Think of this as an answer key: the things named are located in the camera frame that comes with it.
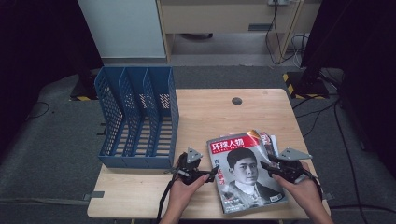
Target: magazine cover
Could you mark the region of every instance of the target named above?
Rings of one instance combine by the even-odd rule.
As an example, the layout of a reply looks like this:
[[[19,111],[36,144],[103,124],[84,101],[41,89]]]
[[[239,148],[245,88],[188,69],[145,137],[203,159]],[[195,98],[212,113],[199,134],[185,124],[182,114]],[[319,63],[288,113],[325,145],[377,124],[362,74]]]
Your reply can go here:
[[[277,154],[273,138],[255,130],[207,141],[224,214],[239,212],[288,199],[281,186],[262,168],[272,164],[268,153]]]

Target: cabinet door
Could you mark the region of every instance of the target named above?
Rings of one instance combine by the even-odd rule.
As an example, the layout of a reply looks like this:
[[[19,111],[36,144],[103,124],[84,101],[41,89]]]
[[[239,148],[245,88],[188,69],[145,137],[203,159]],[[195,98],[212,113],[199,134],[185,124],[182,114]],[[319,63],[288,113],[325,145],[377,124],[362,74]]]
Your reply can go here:
[[[155,0],[78,0],[102,58],[165,58]]]

